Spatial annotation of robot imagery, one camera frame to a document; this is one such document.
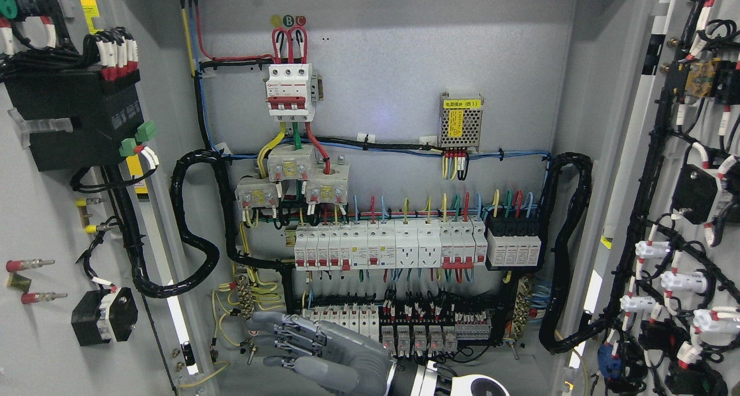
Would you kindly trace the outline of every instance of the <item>yellow label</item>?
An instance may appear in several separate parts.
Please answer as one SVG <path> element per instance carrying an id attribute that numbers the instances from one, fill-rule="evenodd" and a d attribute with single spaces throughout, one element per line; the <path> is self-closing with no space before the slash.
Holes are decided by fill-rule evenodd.
<path id="1" fill-rule="evenodd" d="M 252 190 L 251 191 L 251 203 L 253 204 L 262 204 L 265 202 L 265 193 L 262 190 Z"/>
<path id="2" fill-rule="evenodd" d="M 447 125 L 447 137 L 459 138 L 463 132 L 463 110 L 451 110 L 450 120 Z"/>
<path id="3" fill-rule="evenodd" d="M 283 162 L 283 173 L 285 173 L 286 177 L 298 175 L 298 167 L 295 166 L 295 162 L 294 161 Z"/>
<path id="4" fill-rule="evenodd" d="M 442 101 L 442 108 L 444 109 L 479 109 L 480 106 L 479 99 Z"/>
<path id="5" fill-rule="evenodd" d="M 100 29 L 95 29 L 93 25 L 93 17 L 100 17 L 98 3 L 95 0 L 80 0 L 80 3 L 82 3 L 82 12 L 85 14 L 87 30 L 89 30 L 90 33 L 98 32 Z"/>
<path id="6" fill-rule="evenodd" d="M 334 193 L 333 185 L 322 185 L 321 186 L 321 198 L 323 200 L 331 200 Z"/>

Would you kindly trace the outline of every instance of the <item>black cable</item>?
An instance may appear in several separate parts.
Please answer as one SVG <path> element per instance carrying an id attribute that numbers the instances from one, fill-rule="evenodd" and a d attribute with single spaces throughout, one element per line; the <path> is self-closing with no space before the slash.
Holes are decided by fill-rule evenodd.
<path id="1" fill-rule="evenodd" d="M 489 350 L 489 348 L 491 348 L 491 346 L 486 346 L 486 348 L 484 348 L 483 351 L 481 351 L 478 354 L 478 356 L 475 356 L 475 357 L 470 358 L 470 359 L 467 359 L 467 360 L 457 360 L 457 359 L 455 359 L 455 357 L 452 357 L 451 360 L 454 361 L 454 362 L 459 362 L 459 364 L 467 364 L 468 362 L 474 362 L 474 361 L 478 360 L 479 358 L 483 357 L 483 355 L 486 353 L 486 351 Z"/>
<path id="2" fill-rule="evenodd" d="M 127 188 L 128 186 L 134 186 L 137 183 L 140 183 L 142 180 L 145 180 L 148 177 L 151 177 L 154 172 L 157 170 L 157 168 L 149 169 L 145 172 L 145 174 L 141 175 L 140 177 L 133 177 L 130 180 L 124 180 L 121 181 L 121 183 L 100 183 L 98 185 L 82 185 L 82 178 L 87 175 L 87 172 L 90 171 L 89 167 L 85 167 L 77 171 L 74 175 L 72 175 L 71 180 L 69 180 L 69 186 L 72 187 L 72 191 L 75 191 L 76 193 L 82 193 L 82 194 L 97 194 L 97 193 L 104 193 L 104 191 L 111 190 L 112 188 Z"/>
<path id="3" fill-rule="evenodd" d="M 103 180 L 106 183 L 113 183 L 113 186 L 121 183 L 121 169 L 118 165 L 108 165 L 101 167 L 103 172 Z M 131 264 L 131 274 L 134 286 L 141 294 L 150 298 L 169 298 L 178 294 L 186 293 L 199 285 L 208 275 L 215 269 L 217 262 L 219 262 L 219 249 L 216 248 L 212 243 L 203 240 L 203 243 L 199 243 L 195 236 L 188 240 L 186 244 L 190 243 L 203 246 L 206 252 L 206 260 L 203 264 L 195 271 L 190 277 L 174 285 L 157 285 L 149 278 L 149 273 L 146 270 L 146 261 L 143 256 L 143 243 L 141 243 L 142 235 L 139 232 L 138 221 L 134 206 L 131 201 L 131 196 L 126 188 L 115 187 L 111 188 L 111 196 L 113 197 L 113 203 L 118 206 L 119 213 L 117 217 L 121 222 L 121 234 L 124 242 L 124 248 L 129 257 Z M 180 221 L 177 222 L 178 228 L 180 228 Z"/>
<path id="4" fill-rule="evenodd" d="M 552 277 L 552 294 L 550 301 L 547 303 L 545 315 L 539 328 L 539 341 L 550 352 L 563 352 L 560 349 L 565 345 L 568 346 L 568 339 L 557 341 L 555 339 L 555 330 L 560 322 L 560 317 L 565 309 L 565 302 L 568 299 L 568 293 L 571 286 L 571 262 L 568 251 L 568 243 L 571 240 L 573 232 L 581 221 L 586 207 L 589 205 L 591 194 L 591 170 L 593 164 L 590 157 L 579 153 L 563 153 L 553 157 L 547 170 L 545 186 L 542 190 L 542 201 L 539 206 L 539 238 L 542 241 L 542 251 L 539 254 L 539 261 L 543 261 L 545 254 L 548 253 L 548 232 L 550 230 L 550 218 L 552 217 L 555 203 L 557 201 L 558 180 L 567 166 L 575 166 L 579 172 L 578 184 L 576 190 L 571 196 L 568 205 L 568 212 L 560 228 L 553 252 L 553 277 Z"/>
<path id="5" fill-rule="evenodd" d="M 146 301 L 146 296 L 141 294 L 141 301 L 143 302 L 143 308 L 146 311 L 146 317 L 149 318 L 149 325 L 151 326 L 151 332 L 154 333 L 154 341 L 157 343 L 157 348 L 159 349 L 159 356 L 162 359 L 162 364 L 164 364 L 164 371 L 167 372 L 167 380 L 169 380 L 169 387 L 172 389 L 173 393 L 177 393 L 177 387 L 175 386 L 175 382 L 172 380 L 172 373 L 169 372 L 169 365 L 167 365 L 167 359 L 164 357 L 164 349 L 162 349 L 162 342 L 159 339 L 159 334 L 157 333 L 157 328 L 154 326 L 154 317 L 151 316 L 151 309 L 149 308 L 149 302 Z"/>

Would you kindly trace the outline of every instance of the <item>yellow wire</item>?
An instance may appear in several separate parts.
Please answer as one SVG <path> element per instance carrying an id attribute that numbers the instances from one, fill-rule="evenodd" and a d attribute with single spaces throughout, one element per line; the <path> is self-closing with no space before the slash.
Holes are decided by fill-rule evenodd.
<path id="1" fill-rule="evenodd" d="M 239 224 L 239 234 L 241 235 L 241 245 L 244 248 L 244 254 L 249 254 L 249 243 L 246 240 L 246 230 L 244 230 L 244 224 Z M 234 265 L 232 262 L 232 275 L 234 274 Z"/>
<path id="2" fill-rule="evenodd" d="M 431 195 L 426 199 L 426 223 L 431 224 Z"/>
<path id="3" fill-rule="evenodd" d="M 499 199 L 501 197 L 501 193 L 499 190 L 496 190 L 494 192 L 494 219 L 499 216 Z"/>
<path id="4" fill-rule="evenodd" d="M 280 133 L 277 133 L 278 135 L 275 136 L 274 139 L 270 140 L 269 143 L 267 143 L 261 150 L 260 153 L 257 155 L 257 167 L 260 169 L 260 175 L 262 178 L 267 177 L 267 169 L 265 169 L 265 156 L 267 155 L 267 152 L 271 149 L 274 149 L 275 146 L 280 143 L 283 138 L 285 137 L 285 123 L 280 123 Z"/>
<path id="5" fill-rule="evenodd" d="M 229 316 L 229 314 L 222 314 L 221 317 L 219 318 L 219 332 L 221 333 L 221 337 L 224 337 L 224 340 L 226 340 L 227 343 L 235 347 L 241 347 L 239 343 L 235 343 L 234 341 L 232 341 L 232 339 L 229 338 L 227 333 L 224 332 L 224 326 L 222 324 L 224 323 L 224 318 L 227 316 Z"/>
<path id="6" fill-rule="evenodd" d="M 190 61 L 190 76 L 195 76 L 195 64 L 193 64 L 193 48 L 192 41 L 190 40 L 190 27 L 187 25 L 187 14 L 185 14 L 185 9 L 182 9 L 180 11 L 180 14 L 182 15 L 183 19 L 183 27 L 185 28 L 185 40 L 187 41 L 187 59 Z"/>
<path id="7" fill-rule="evenodd" d="M 227 367 L 229 367 L 231 365 L 231 363 L 228 362 L 228 361 L 217 361 L 217 362 L 214 362 L 213 365 L 223 365 L 223 367 L 221 367 L 220 369 L 216 370 L 215 372 L 212 372 L 210 375 L 207 375 L 205 378 L 202 378 L 201 380 L 198 380 L 195 383 L 178 384 L 177 385 L 177 394 L 182 394 L 180 392 L 180 389 L 183 389 L 183 388 L 193 388 L 193 387 L 196 387 L 196 386 L 200 386 L 203 383 L 206 383 L 206 381 L 211 380 L 212 378 L 214 378 L 215 375 L 217 375 L 220 372 L 222 372 L 223 370 L 227 369 Z"/>
<path id="8" fill-rule="evenodd" d="M 560 335 L 560 332 L 558 332 L 558 330 L 555 330 L 555 336 L 558 340 L 563 339 L 563 336 Z M 585 389 L 589 388 L 589 370 L 586 369 L 586 361 L 583 359 L 583 356 L 581 356 L 581 354 L 576 351 L 576 349 L 573 349 L 573 354 L 576 354 L 578 359 L 581 360 L 581 371 L 583 372 L 583 389 L 585 391 Z"/>
<path id="9" fill-rule="evenodd" d="M 409 198 L 404 201 L 404 224 L 409 223 Z"/>

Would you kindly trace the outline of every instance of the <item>black wire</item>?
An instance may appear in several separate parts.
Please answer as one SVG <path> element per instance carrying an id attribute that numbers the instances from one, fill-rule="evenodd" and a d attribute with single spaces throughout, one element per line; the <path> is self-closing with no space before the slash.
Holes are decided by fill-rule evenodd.
<path id="1" fill-rule="evenodd" d="M 69 186 L 72 187 L 72 191 L 75 191 L 76 193 L 82 193 L 82 194 L 97 194 L 97 193 L 104 193 L 104 191 L 111 190 L 112 188 L 127 188 L 128 186 L 134 186 L 137 183 L 141 182 L 142 180 L 145 180 L 148 177 L 151 177 L 154 172 L 157 170 L 157 168 L 149 169 L 145 172 L 145 174 L 141 175 L 140 177 L 133 177 L 130 180 L 124 180 L 121 181 L 121 183 L 100 183 L 98 185 L 82 185 L 80 182 L 82 180 L 82 177 L 85 177 L 87 175 L 87 172 L 90 171 L 90 168 L 82 168 L 79 171 L 77 171 L 76 174 L 72 175 L 72 179 L 69 180 Z"/>
<path id="2" fill-rule="evenodd" d="M 151 316 L 151 309 L 149 308 L 149 302 L 146 301 L 146 296 L 141 294 L 141 301 L 143 301 L 143 308 L 146 311 L 146 317 L 149 318 L 149 325 L 151 326 L 151 332 L 154 333 L 154 341 L 157 343 L 159 349 L 159 356 L 162 358 L 162 364 L 164 364 L 164 371 L 167 372 L 167 379 L 169 380 L 169 386 L 174 393 L 177 392 L 175 382 L 172 380 L 172 373 L 169 372 L 169 365 L 167 365 L 167 359 L 164 357 L 164 349 L 162 349 L 162 342 L 159 339 L 157 328 L 154 325 L 154 317 Z"/>
<path id="3" fill-rule="evenodd" d="M 478 356 L 475 356 L 475 357 L 470 358 L 470 359 L 467 359 L 467 360 L 462 360 L 461 361 L 461 360 L 455 359 L 455 357 L 452 357 L 451 360 L 454 361 L 454 362 L 459 362 L 459 364 L 467 364 L 468 362 L 474 362 L 474 361 L 478 360 L 479 358 L 483 357 L 483 355 L 486 353 L 486 351 L 489 350 L 489 348 L 491 348 L 491 346 L 486 346 L 486 348 L 484 348 L 483 351 L 481 351 L 478 354 Z"/>

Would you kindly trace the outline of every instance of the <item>robotic hand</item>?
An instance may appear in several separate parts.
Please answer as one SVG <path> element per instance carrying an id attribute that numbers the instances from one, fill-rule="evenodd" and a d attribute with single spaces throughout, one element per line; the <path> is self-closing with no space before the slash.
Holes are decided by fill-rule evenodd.
<path id="1" fill-rule="evenodd" d="M 248 328 L 262 332 L 254 340 L 257 346 L 288 351 L 287 356 L 265 357 L 265 365 L 291 369 L 336 394 L 509 396 L 499 382 L 484 375 L 448 377 L 437 372 L 433 361 L 394 361 L 378 341 L 328 321 L 256 312 Z"/>

